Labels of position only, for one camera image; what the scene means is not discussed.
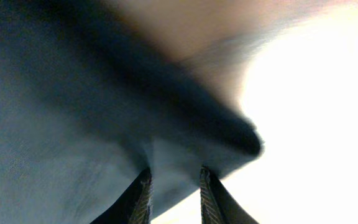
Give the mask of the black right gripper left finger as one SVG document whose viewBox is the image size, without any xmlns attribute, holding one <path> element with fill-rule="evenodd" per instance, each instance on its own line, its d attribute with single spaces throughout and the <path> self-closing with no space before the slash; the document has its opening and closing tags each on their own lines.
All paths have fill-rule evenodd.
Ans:
<svg viewBox="0 0 358 224">
<path fill-rule="evenodd" d="M 122 195 L 91 224 L 150 224 L 152 174 L 144 169 Z"/>
</svg>

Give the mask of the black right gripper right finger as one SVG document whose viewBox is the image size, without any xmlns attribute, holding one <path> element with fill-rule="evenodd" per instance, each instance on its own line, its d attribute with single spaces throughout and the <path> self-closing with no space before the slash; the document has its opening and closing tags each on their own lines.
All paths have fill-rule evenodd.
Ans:
<svg viewBox="0 0 358 224">
<path fill-rule="evenodd" d="M 259 224 L 207 167 L 200 170 L 200 196 L 202 224 Z"/>
</svg>

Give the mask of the black leggings red waistband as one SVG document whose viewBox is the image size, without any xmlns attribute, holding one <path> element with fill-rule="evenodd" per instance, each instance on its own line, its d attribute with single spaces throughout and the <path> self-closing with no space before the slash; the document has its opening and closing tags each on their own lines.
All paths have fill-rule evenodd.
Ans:
<svg viewBox="0 0 358 224">
<path fill-rule="evenodd" d="M 146 168 L 158 216 L 260 150 L 100 3 L 0 1 L 0 223 L 90 223 Z"/>
</svg>

